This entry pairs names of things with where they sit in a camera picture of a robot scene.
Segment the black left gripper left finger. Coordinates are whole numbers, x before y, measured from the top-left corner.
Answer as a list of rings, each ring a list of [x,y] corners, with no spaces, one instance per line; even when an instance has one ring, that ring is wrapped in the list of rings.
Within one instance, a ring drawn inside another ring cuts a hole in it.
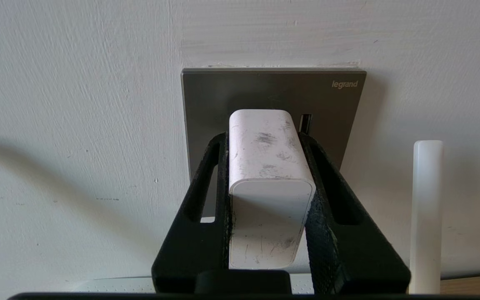
[[[215,220],[201,223],[212,173],[217,168]],[[213,137],[152,265],[157,293],[193,294],[198,275],[229,268],[232,200],[228,191],[228,133]]]

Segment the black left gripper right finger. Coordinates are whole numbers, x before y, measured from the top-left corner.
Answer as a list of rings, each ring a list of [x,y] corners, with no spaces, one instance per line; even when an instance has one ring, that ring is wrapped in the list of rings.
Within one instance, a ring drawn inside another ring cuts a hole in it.
[[[406,294],[411,272],[339,169],[310,135],[299,134],[316,192],[305,221],[316,294]]]

